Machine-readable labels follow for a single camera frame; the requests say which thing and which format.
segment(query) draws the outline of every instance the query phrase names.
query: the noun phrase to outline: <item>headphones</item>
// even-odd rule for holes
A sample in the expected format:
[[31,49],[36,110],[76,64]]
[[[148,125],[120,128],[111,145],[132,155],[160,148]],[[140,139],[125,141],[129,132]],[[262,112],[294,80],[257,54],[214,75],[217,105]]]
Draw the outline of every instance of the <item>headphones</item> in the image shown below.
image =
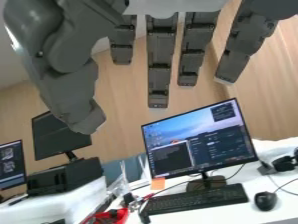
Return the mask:
[[298,166],[298,148],[294,150],[294,156],[284,156],[273,161],[273,167],[277,172],[286,172],[296,169]]

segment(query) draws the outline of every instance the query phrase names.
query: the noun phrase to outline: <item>monitor stand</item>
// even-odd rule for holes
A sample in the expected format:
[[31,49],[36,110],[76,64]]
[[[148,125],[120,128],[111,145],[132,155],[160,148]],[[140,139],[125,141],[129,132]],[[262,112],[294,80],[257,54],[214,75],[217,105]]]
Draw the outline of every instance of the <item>monitor stand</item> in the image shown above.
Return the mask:
[[224,176],[209,177],[205,172],[201,172],[201,174],[202,174],[201,179],[193,180],[188,183],[186,192],[212,189],[226,185],[226,179]]
[[69,163],[79,162],[79,161],[84,160],[84,159],[79,159],[76,154],[72,151],[65,152],[65,155],[69,159]]

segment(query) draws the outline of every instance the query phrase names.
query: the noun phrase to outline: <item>black monitor bezel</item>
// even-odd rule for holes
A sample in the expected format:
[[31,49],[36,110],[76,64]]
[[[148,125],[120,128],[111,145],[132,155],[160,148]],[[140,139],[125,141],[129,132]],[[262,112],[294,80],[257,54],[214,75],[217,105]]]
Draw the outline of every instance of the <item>black monitor bezel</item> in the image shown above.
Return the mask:
[[23,157],[23,164],[24,164],[24,182],[18,183],[18,184],[14,184],[14,185],[11,185],[10,187],[6,187],[6,188],[0,188],[0,191],[8,190],[8,189],[11,189],[14,187],[18,187],[18,186],[20,186],[23,184],[27,184],[27,168],[26,168],[26,155],[24,155],[23,140],[20,139],[18,141],[0,144],[0,146],[8,145],[8,144],[12,144],[12,143],[16,143],[16,142],[20,142],[22,143],[22,157]]
[[57,155],[63,155],[63,154],[67,153],[67,152],[72,152],[72,151],[75,151],[75,150],[77,150],[77,149],[83,149],[83,148],[88,147],[88,146],[91,146],[91,145],[93,144],[93,142],[92,142],[92,136],[89,135],[89,138],[91,138],[91,144],[85,145],[84,147],[81,147],[81,148],[76,148],[76,147],[75,147],[75,148],[72,148],[72,149],[69,149],[69,150],[65,150],[65,151],[63,151],[63,152],[60,152],[60,153],[53,153],[53,154],[51,154],[49,156],[44,156],[43,158],[41,158],[41,157],[37,157],[37,153],[36,153],[37,150],[36,150],[36,146],[35,146],[33,122],[35,122],[36,119],[39,119],[40,117],[43,117],[43,116],[45,116],[45,115],[48,115],[48,114],[53,115],[51,111],[47,111],[45,113],[43,113],[43,114],[40,114],[39,116],[33,117],[32,120],[31,120],[31,123],[32,123],[32,125],[31,125],[31,126],[32,126],[32,138],[33,138],[32,140],[33,140],[35,160],[36,160],[36,161],[48,159],[48,158],[51,158],[51,157],[53,157],[53,156],[57,156]]
[[[147,148],[147,140],[145,140],[145,134],[144,134],[144,127],[145,127],[145,126],[148,126],[148,125],[151,125],[151,124],[155,124],[155,123],[157,123],[157,122],[169,120],[169,119],[172,119],[172,118],[175,118],[175,117],[182,116],[182,115],[185,115],[185,114],[189,114],[189,113],[192,113],[192,112],[196,112],[196,111],[202,110],[202,109],[205,109],[205,108],[213,107],[213,106],[216,106],[216,105],[218,105],[218,104],[226,103],[226,102],[233,101],[233,100],[236,101],[237,106],[238,106],[238,109],[240,109],[240,114],[241,114],[241,118],[242,118],[242,121],[244,121],[244,126],[245,126],[245,130],[246,130],[246,133],[248,133],[248,137],[249,137],[250,145],[252,145],[252,148],[253,148],[253,154],[254,154],[254,157],[253,157],[253,158],[249,158],[249,159],[245,159],[245,160],[241,160],[241,161],[237,161],[237,162],[234,162],[234,163],[229,163],[228,165],[224,164],[224,165],[218,165],[218,166],[212,166],[212,167],[204,168],[204,169],[201,169],[201,170],[192,170],[192,171],[186,171],[186,172],[182,172],[182,173],[178,173],[178,174],[173,174],[173,175],[165,176],[165,179],[171,179],[171,178],[181,177],[181,176],[185,176],[185,175],[192,175],[192,174],[197,174],[197,173],[208,172],[208,171],[212,171],[212,170],[216,170],[216,169],[221,169],[221,168],[226,168],[226,167],[237,166],[237,165],[241,165],[241,164],[245,164],[245,163],[250,163],[250,162],[256,162],[256,161],[260,160],[260,159],[258,159],[257,152],[256,152],[254,144],[253,144],[253,141],[252,141],[252,137],[250,137],[249,129],[248,129],[248,126],[246,126],[246,122],[245,122],[245,118],[244,118],[244,114],[242,114],[242,110],[241,110],[241,107],[240,107],[238,100],[237,100],[237,98],[232,98],[232,99],[224,100],[224,101],[221,101],[221,102],[218,102],[218,103],[210,104],[210,105],[208,105],[208,106],[205,106],[205,107],[201,107],[201,108],[198,108],[198,109],[194,109],[194,110],[192,110],[192,111],[189,111],[189,112],[181,113],[181,114],[175,115],[175,116],[172,116],[172,117],[168,117],[168,118],[165,118],[165,119],[161,119],[161,120],[157,120],[157,121],[151,122],[151,123],[148,123],[148,124],[144,124],[144,125],[141,126],[141,130],[143,130],[143,140],[144,140],[144,145],[145,145],[145,151],[147,151],[148,161],[149,161],[149,150],[148,150],[148,148]],[[151,162],[149,162],[149,168],[151,168],[151,175],[152,175],[152,178],[155,178],[155,176],[153,176],[153,171],[152,171],[152,166],[151,166]]]

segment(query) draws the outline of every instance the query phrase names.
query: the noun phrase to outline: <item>computer mouse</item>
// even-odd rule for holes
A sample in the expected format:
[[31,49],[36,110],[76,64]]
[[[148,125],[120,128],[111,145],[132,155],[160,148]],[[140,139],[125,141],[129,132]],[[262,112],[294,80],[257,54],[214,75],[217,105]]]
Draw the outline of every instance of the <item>computer mouse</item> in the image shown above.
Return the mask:
[[277,194],[268,191],[256,194],[254,203],[261,211],[270,211],[277,204]]

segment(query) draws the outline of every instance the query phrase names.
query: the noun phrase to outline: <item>monitor screen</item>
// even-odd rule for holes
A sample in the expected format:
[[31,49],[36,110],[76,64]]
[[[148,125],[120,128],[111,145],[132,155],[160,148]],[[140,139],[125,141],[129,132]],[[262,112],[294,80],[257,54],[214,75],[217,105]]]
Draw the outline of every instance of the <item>monitor screen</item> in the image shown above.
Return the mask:
[[91,135],[73,132],[51,112],[32,119],[32,129],[36,160],[92,145]]
[[0,145],[0,190],[26,183],[26,162],[22,140]]
[[152,177],[177,177],[257,161],[236,99],[143,125]]

